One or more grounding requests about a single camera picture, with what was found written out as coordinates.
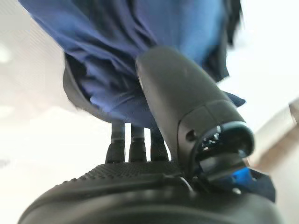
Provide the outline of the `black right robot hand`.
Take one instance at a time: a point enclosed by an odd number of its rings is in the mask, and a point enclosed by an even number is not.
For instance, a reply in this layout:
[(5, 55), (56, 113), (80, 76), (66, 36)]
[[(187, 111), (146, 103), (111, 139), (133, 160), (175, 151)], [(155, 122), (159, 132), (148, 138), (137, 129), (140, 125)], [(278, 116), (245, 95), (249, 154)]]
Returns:
[(282, 224), (271, 178), (249, 168), (254, 135), (194, 62), (168, 47), (136, 60), (160, 129), (146, 160), (144, 129), (112, 122), (106, 161), (37, 198), (21, 224)]

